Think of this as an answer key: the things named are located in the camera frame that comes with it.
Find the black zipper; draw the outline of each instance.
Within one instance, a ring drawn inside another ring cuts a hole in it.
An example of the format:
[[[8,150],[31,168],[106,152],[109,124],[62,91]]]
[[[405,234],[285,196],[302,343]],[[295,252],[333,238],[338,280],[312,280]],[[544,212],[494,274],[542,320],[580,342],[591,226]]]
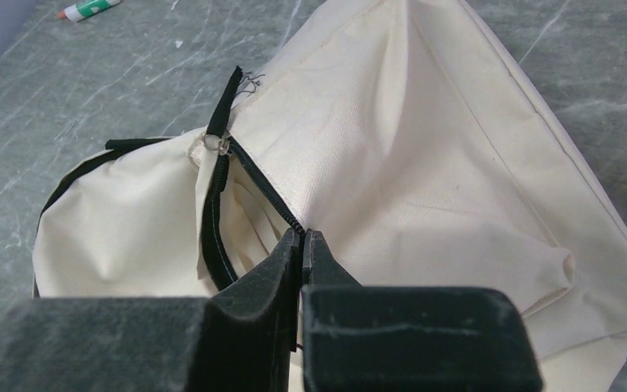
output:
[[[201,250],[207,271],[218,290],[223,290],[237,281],[238,276],[229,261],[225,245],[220,235],[220,196],[225,190],[229,174],[229,156],[233,155],[244,168],[256,188],[265,196],[275,211],[303,238],[305,230],[263,172],[256,166],[244,148],[232,137],[227,137],[227,125],[231,104],[242,81],[242,70],[237,67],[229,78],[206,129],[206,136],[216,136],[222,143],[229,143],[226,151],[221,151],[212,172],[206,202],[203,207],[201,224]]]

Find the white pouch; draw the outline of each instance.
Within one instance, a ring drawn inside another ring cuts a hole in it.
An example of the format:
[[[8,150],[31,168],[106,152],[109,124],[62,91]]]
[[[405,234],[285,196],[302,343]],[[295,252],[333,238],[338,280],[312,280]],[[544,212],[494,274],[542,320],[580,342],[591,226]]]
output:
[[[241,275],[299,225],[362,284],[504,292],[549,390],[608,390],[627,356],[627,229],[465,2],[329,0],[261,73],[231,139],[127,142],[71,173],[40,221],[41,296],[211,295],[202,236],[221,234]]]

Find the fabric bag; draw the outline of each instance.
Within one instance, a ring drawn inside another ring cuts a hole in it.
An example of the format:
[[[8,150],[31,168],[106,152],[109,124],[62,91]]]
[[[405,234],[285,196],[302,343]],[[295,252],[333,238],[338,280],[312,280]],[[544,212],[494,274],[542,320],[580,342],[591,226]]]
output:
[[[365,285],[504,292],[548,391],[608,390],[627,229],[465,2],[329,0],[260,73],[207,128],[112,142],[65,177],[33,251],[40,296],[209,296],[311,228]],[[290,374],[300,387],[296,356]]]

